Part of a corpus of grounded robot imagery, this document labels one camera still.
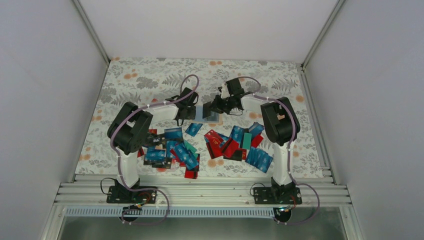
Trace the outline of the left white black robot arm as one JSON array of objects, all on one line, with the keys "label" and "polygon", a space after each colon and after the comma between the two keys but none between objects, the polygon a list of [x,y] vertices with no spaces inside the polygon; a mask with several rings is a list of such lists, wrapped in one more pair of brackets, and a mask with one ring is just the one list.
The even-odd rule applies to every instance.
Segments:
[{"label": "left white black robot arm", "polygon": [[199,94],[185,88],[180,95],[173,96],[163,102],[139,107],[133,102],[126,102],[110,125],[107,136],[110,146],[117,153],[117,182],[122,186],[119,196],[131,203],[139,197],[137,171],[138,151],[142,146],[158,143],[149,140],[151,124],[166,120],[175,120],[182,124],[184,120],[193,120],[196,114],[196,103]]}]

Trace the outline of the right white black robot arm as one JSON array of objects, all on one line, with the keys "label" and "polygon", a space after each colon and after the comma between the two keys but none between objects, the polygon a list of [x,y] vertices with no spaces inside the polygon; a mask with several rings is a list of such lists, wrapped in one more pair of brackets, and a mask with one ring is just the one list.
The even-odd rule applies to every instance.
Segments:
[{"label": "right white black robot arm", "polygon": [[290,197],[288,184],[299,185],[292,175],[292,146],[301,130],[300,122],[288,97],[264,97],[254,91],[245,91],[238,77],[218,88],[220,94],[203,105],[202,117],[212,112],[230,115],[233,110],[262,114],[265,134],[273,143],[274,170],[271,198],[278,204]]}]

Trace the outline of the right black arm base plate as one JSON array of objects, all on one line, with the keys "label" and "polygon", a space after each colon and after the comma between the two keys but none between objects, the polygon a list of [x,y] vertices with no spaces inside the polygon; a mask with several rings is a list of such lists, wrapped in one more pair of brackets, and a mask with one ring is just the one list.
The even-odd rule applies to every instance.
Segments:
[{"label": "right black arm base plate", "polygon": [[254,187],[252,190],[256,205],[300,205],[303,203],[300,189],[295,186],[283,187]]}]

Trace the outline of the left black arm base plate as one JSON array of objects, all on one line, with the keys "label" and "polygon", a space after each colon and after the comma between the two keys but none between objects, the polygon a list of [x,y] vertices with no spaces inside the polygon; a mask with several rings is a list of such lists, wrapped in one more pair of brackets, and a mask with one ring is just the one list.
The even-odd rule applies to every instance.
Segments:
[{"label": "left black arm base plate", "polygon": [[110,186],[106,202],[108,204],[155,204],[158,188],[141,186],[142,191],[129,191],[125,187]]}]

